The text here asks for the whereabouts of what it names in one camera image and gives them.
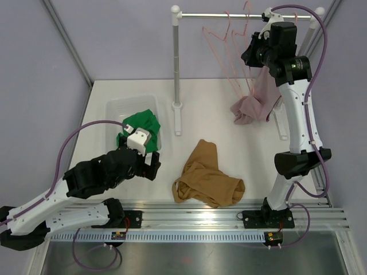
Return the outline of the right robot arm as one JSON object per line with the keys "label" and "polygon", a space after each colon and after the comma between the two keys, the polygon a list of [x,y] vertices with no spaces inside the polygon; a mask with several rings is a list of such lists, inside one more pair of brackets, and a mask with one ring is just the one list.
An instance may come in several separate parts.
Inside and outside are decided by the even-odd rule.
{"label": "right robot arm", "polygon": [[292,22],[269,23],[252,35],[241,56],[250,67],[269,68],[284,100],[290,130],[290,150],[274,157],[278,174],[269,196],[260,210],[242,212],[246,229],[293,229],[290,198],[295,186],[331,158],[331,150],[324,148],[318,136],[310,91],[311,66],[306,56],[296,55],[296,33]]}

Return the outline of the green tank top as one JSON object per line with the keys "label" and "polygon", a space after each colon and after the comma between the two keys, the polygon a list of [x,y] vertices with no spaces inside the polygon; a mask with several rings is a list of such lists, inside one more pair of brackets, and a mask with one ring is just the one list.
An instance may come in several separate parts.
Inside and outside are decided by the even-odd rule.
{"label": "green tank top", "polygon": [[[158,133],[161,126],[157,120],[157,117],[150,109],[147,109],[143,112],[138,112],[125,118],[123,120],[123,124],[128,124],[133,128],[143,128],[148,130],[151,134],[151,139],[146,144],[146,154],[158,151]],[[128,133],[123,129],[122,132],[118,133],[116,137],[116,146],[126,146],[127,137]]]}

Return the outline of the brown tank top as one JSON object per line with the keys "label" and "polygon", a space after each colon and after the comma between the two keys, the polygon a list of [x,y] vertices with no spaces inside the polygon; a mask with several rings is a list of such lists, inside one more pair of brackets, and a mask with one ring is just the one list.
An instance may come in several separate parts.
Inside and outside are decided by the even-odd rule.
{"label": "brown tank top", "polygon": [[201,139],[186,161],[182,174],[172,185],[174,201],[189,199],[204,202],[210,207],[227,207],[241,201],[245,193],[242,179],[220,171],[217,147]]}

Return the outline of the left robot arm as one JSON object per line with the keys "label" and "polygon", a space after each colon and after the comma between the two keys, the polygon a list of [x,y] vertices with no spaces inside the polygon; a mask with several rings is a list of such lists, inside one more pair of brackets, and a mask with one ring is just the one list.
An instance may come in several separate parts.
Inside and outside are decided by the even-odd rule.
{"label": "left robot arm", "polygon": [[84,210],[63,209],[103,194],[135,176],[154,180],[161,166],[159,152],[152,152],[150,163],[137,150],[119,147],[105,155],[82,161],[60,178],[54,190],[47,190],[20,207],[1,207],[1,246],[16,251],[29,250],[46,239],[67,230],[90,226],[117,228],[127,224],[120,200],[108,198]]}

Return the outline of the pink wire hanger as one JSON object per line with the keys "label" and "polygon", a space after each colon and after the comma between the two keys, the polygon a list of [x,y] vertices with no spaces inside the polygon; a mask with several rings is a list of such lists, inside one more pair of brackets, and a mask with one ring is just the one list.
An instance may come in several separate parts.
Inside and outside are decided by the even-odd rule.
{"label": "pink wire hanger", "polygon": [[[223,35],[219,35],[211,30],[209,30],[207,27],[203,26],[202,27],[202,33],[204,35],[204,39],[206,40],[206,42],[209,45],[209,49],[211,50],[211,52],[213,53],[216,61],[218,62],[222,72],[224,73],[225,78],[228,80],[230,86],[232,87],[233,91],[235,92],[235,94],[239,97],[242,98],[243,96],[243,90],[241,85],[239,84],[237,78],[236,78],[236,70],[235,70],[235,66],[233,64],[232,58],[231,58],[231,54],[229,51],[229,45],[228,45],[228,34],[229,31],[231,29],[231,16],[229,15],[229,12],[226,10],[224,11],[224,13],[226,14],[226,18],[227,18],[227,28],[225,30],[225,33]],[[217,53],[213,43],[212,43],[212,39],[210,37],[214,37],[217,40],[221,41],[224,45],[224,50],[225,50],[225,56],[222,58],[220,57],[220,55]],[[231,69],[234,73],[234,77],[231,77],[228,68],[226,67],[226,61],[229,62]]]}

